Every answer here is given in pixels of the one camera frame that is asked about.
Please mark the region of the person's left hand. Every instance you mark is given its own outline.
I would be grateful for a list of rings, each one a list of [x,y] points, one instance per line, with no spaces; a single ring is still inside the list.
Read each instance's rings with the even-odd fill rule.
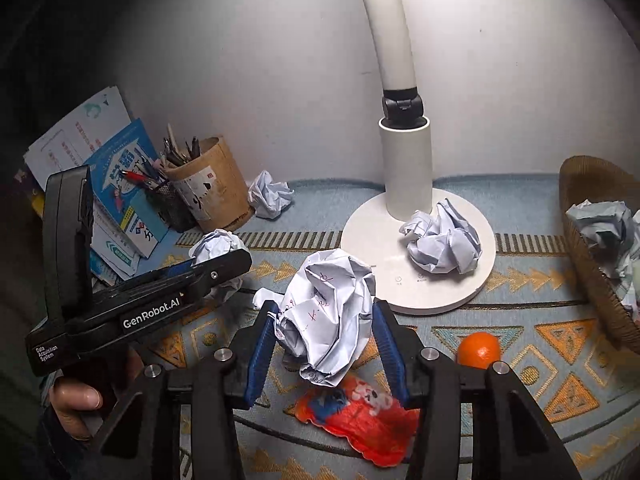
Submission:
[[[142,372],[144,363],[137,351],[128,348],[126,360],[121,356],[111,358],[106,367],[106,376],[111,379],[112,389],[123,392]],[[63,430],[73,439],[87,442],[92,433],[85,417],[96,412],[103,404],[103,389],[78,382],[74,378],[61,376],[55,379],[49,390],[49,400]]]

